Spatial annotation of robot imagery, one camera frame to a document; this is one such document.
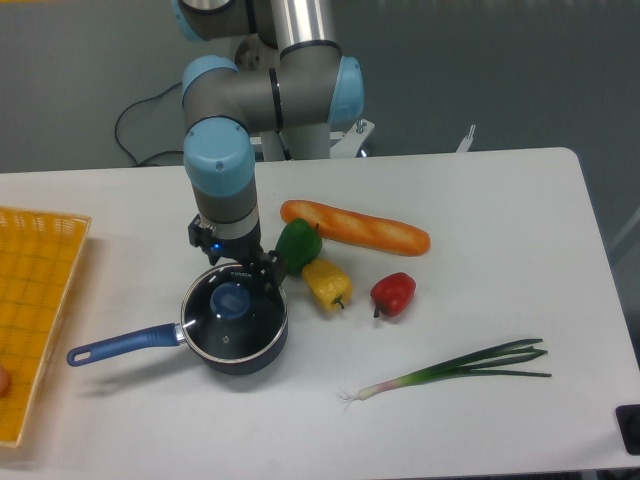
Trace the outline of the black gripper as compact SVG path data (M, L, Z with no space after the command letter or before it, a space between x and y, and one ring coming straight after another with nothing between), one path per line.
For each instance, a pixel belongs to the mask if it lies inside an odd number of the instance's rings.
M257 293L265 296L279 294L287 275L286 263L278 252L262 251L260 223L246 235L223 239L218 232L204 227L200 216L196 215L187 231L190 245L201 250L211 266L222 258L234 260L250 274Z

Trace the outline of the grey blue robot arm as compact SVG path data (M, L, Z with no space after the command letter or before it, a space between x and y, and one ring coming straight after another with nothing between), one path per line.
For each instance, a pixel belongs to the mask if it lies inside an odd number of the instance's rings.
M260 293L278 289L282 260L261 247L255 133L340 124L364 107L358 61L343 55L328 1L175 1L184 36L210 41L254 35L274 57L254 70L200 57L185 69L183 164L198 215L189 241L215 264L237 261Z

